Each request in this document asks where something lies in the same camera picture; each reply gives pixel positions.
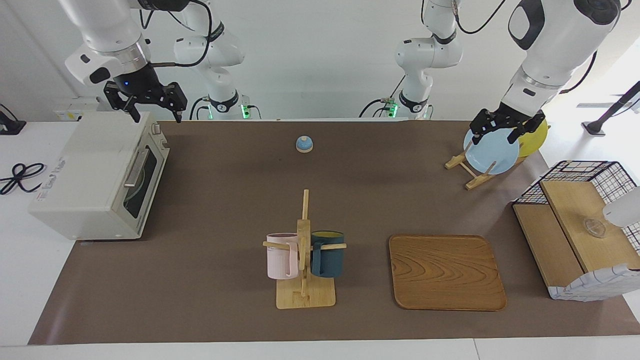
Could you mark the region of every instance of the brown tabletop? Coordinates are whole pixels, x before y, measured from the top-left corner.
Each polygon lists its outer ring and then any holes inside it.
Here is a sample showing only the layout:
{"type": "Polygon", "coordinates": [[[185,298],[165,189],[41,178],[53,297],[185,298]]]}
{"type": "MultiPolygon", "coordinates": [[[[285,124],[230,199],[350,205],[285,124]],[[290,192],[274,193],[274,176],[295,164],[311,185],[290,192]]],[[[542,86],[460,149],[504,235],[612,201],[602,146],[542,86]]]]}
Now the brown tabletop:
{"type": "Polygon", "coordinates": [[[163,124],[172,147],[140,241],[77,242],[30,344],[380,340],[640,334],[622,297],[552,300],[508,204],[547,167],[532,155],[468,192],[468,123],[163,124]],[[309,135],[315,148],[294,143],[309,135]],[[333,307],[278,310],[268,233],[295,231],[302,190],[312,229],[346,235],[333,307]],[[478,234],[508,297],[496,313],[396,305],[393,234],[478,234]]]}

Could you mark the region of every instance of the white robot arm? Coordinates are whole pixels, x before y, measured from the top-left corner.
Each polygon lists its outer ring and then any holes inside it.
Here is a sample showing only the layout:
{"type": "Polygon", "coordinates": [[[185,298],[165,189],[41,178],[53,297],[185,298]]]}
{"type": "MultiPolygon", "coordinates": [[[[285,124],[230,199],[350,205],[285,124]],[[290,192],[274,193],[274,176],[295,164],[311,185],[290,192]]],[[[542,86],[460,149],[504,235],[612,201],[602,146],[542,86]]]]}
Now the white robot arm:
{"type": "Polygon", "coordinates": [[[514,128],[510,143],[534,132],[545,118],[540,109],[598,49],[619,17],[619,0],[521,0],[509,33],[527,57],[498,109],[482,109],[472,121],[474,143],[500,128],[514,128]]]}
{"type": "Polygon", "coordinates": [[[223,67],[234,66],[244,61],[244,52],[240,48],[236,36],[225,29],[211,1],[204,1],[209,7],[213,24],[209,34],[209,16],[197,4],[189,4],[182,11],[185,25],[199,34],[192,37],[178,39],[173,46],[175,57],[180,62],[191,63],[197,61],[206,46],[206,36],[213,37],[210,41],[207,57],[192,69],[200,75],[207,87],[209,109],[214,119],[232,120],[245,117],[242,109],[243,97],[236,90],[229,71],[223,67]]]}
{"type": "Polygon", "coordinates": [[[104,93],[114,110],[124,110],[139,121],[136,103],[169,109],[180,122],[187,99],[178,83],[162,85],[150,64],[147,41],[133,21],[130,8],[181,11],[189,0],[58,0],[80,29],[84,44],[65,65],[80,82],[105,80],[104,93]]]}
{"type": "Polygon", "coordinates": [[[451,0],[428,0],[422,14],[422,22],[432,36],[405,40],[396,49],[396,62],[406,74],[397,116],[410,119],[422,116],[426,109],[433,86],[426,70],[452,67],[462,59],[451,0]]]}

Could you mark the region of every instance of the blue mug handle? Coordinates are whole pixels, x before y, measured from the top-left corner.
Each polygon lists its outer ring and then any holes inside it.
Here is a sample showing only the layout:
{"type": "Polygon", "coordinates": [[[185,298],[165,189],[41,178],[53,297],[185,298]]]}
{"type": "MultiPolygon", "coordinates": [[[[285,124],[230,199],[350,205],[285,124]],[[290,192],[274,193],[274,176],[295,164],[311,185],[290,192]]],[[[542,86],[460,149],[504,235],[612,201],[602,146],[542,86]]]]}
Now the blue mug handle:
{"type": "Polygon", "coordinates": [[[316,241],[314,243],[314,260],[311,264],[311,274],[317,274],[318,276],[322,275],[320,272],[320,258],[322,257],[322,250],[320,248],[324,245],[321,241],[316,241]]]}

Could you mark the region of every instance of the mug handle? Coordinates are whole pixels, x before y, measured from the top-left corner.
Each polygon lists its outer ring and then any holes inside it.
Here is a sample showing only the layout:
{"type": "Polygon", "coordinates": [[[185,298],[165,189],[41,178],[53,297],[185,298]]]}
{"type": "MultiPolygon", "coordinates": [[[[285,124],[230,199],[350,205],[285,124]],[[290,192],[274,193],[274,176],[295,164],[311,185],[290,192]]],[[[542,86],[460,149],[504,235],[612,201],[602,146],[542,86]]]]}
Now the mug handle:
{"type": "Polygon", "coordinates": [[[311,264],[311,272],[318,275],[322,275],[322,273],[320,272],[320,258],[322,256],[322,250],[320,249],[320,247],[322,247],[322,245],[324,244],[320,241],[314,243],[314,260],[311,264]]]}
{"type": "Polygon", "coordinates": [[[285,273],[287,277],[291,277],[291,269],[298,268],[298,246],[295,243],[289,244],[289,270],[285,273]]]}

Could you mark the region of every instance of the white wall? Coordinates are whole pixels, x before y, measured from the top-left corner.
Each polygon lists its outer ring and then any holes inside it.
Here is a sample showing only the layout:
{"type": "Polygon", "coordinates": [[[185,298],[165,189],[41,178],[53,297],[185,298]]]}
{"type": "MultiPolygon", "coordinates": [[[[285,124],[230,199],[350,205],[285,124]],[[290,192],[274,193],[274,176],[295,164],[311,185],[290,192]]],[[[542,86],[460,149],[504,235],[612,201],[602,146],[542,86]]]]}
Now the white wall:
{"type": "MultiPolygon", "coordinates": [[[[471,119],[481,108],[498,105],[525,56],[507,32],[517,2],[508,0],[479,34],[459,35],[465,55],[456,68],[432,71],[434,119],[471,119]]],[[[463,25],[476,28],[497,3],[465,1],[463,25]]],[[[236,85],[266,118],[356,116],[370,100],[390,94],[403,75],[394,61],[397,43],[430,35],[420,23],[419,0],[217,0],[216,6],[246,50],[244,63],[230,69],[236,85]]],[[[53,120],[56,98],[101,94],[101,87],[77,84],[64,67],[81,37],[57,1],[2,0],[0,12],[0,101],[19,117],[53,120]]],[[[635,4],[623,13],[582,91],[596,85],[640,35],[639,16],[635,4]]],[[[172,60],[173,41],[186,35],[189,31],[168,14],[155,14],[145,31],[154,61],[172,60]]],[[[205,95],[188,69],[158,73],[164,83],[178,81],[190,101],[205,95]]],[[[569,99],[576,95],[578,91],[553,105],[573,106],[579,96],[569,99]]],[[[164,110],[154,112],[160,119],[171,117],[164,110]]]]}

